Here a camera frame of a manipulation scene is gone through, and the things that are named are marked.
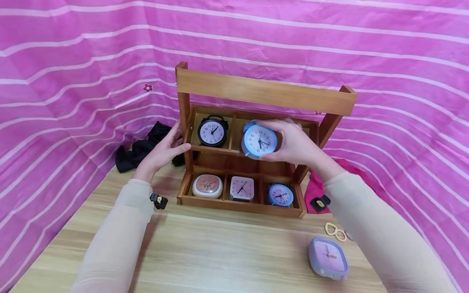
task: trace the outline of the hand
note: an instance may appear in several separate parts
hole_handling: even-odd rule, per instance
[[[290,118],[282,120],[256,121],[256,124],[280,133],[283,137],[281,148],[273,153],[262,155],[259,159],[269,162],[289,162],[309,165],[311,156],[319,147],[303,132],[301,125]]]
[[[269,120],[255,123],[279,132],[283,137],[280,149],[261,156],[260,160],[307,165],[318,174],[323,182],[345,172],[303,132],[301,125],[295,124],[290,118],[285,121]]]
[[[181,122],[177,120],[165,138],[138,165],[132,178],[151,183],[156,172],[169,164],[174,157],[190,149],[190,143],[182,144],[182,138],[178,139],[181,136],[180,125]]]

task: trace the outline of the table surface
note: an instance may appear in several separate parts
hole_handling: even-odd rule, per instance
[[[167,196],[146,230],[130,292],[385,292],[353,241],[341,243],[350,266],[346,280],[316,275],[307,247],[330,214],[282,218],[176,204],[184,168],[169,165],[153,180]],[[68,292],[94,234],[132,172],[114,168],[10,291]],[[305,191],[307,180],[303,182]]]

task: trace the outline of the purple square clock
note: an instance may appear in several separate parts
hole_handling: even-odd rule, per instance
[[[318,275],[333,280],[344,279],[347,276],[347,260],[337,242],[320,237],[313,238],[308,252],[311,267]]]

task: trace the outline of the beige sleeve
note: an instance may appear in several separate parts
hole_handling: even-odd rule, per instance
[[[153,214],[148,182],[131,179],[93,238],[72,293],[127,293],[145,229]]]
[[[420,234],[358,175],[325,182],[334,217],[353,236],[390,293],[454,293],[437,256]]]

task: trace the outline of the wooden display box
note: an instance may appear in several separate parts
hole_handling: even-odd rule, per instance
[[[190,206],[254,212],[268,215],[302,218],[306,204],[300,184],[308,172],[303,165],[295,167],[286,162],[256,161],[246,157],[241,150],[242,128],[252,119],[284,119],[279,115],[265,115],[215,107],[191,106],[189,94],[198,94],[261,104],[321,111],[328,113],[319,124],[315,121],[297,120],[303,131],[319,147],[323,147],[343,115],[349,115],[356,101],[356,94],[343,86],[339,92],[318,90],[290,84],[274,83],[229,75],[211,74],[187,69],[187,63],[176,67],[179,108],[185,143],[192,148],[185,153],[186,172],[177,195],[179,204]],[[215,114],[228,122],[228,139],[222,147],[201,145],[197,129],[203,118]],[[193,151],[199,151],[193,160]],[[193,196],[192,184],[201,174],[213,174],[223,181],[223,193],[219,199]],[[230,200],[229,189],[233,176],[250,177],[255,183],[252,202]],[[290,207],[267,204],[267,187],[272,183],[288,186],[294,200]]]

